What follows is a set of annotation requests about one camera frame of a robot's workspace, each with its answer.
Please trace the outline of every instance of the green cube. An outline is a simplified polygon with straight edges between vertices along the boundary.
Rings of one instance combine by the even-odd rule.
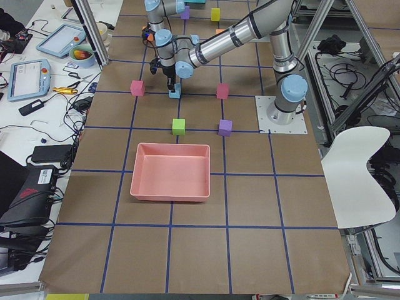
[[[185,119],[172,120],[172,134],[175,136],[185,135]]]

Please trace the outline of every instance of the purple cube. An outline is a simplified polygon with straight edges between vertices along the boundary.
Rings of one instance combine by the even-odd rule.
[[[218,134],[220,136],[231,136],[231,133],[232,133],[232,121],[219,120]]]
[[[190,18],[190,7],[185,5],[185,11],[181,13],[182,20],[188,20]]]

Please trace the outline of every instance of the white chair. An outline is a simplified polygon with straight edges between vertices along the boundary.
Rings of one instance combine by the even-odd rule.
[[[366,164],[389,137],[380,127],[355,127],[338,134],[322,167],[338,228],[356,228],[390,221],[392,201],[370,175]]]

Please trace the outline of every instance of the blue joint cap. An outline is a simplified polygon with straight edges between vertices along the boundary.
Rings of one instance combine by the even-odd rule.
[[[175,64],[175,72],[182,79],[187,79],[192,77],[193,71],[194,71],[193,67],[186,61],[178,61]]]
[[[156,32],[156,46],[161,47],[171,41],[173,34],[168,29],[160,29]]]
[[[169,97],[173,99],[180,99],[181,98],[181,84],[175,84],[175,92],[168,91]]]
[[[197,34],[191,34],[190,37],[192,38],[193,44],[198,44],[200,42],[200,37]]]
[[[289,75],[283,79],[281,91],[286,100],[292,103],[298,103],[304,99],[307,94],[308,83],[300,75]]]
[[[176,13],[180,14],[185,11],[185,1],[184,0],[176,0]]]
[[[146,8],[146,11],[153,11],[159,6],[160,2],[161,0],[144,0],[144,8]]]

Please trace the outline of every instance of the white label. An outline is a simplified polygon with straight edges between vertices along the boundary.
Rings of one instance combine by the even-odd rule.
[[[42,170],[40,171],[39,180],[37,184],[47,184],[50,183],[52,169]]]

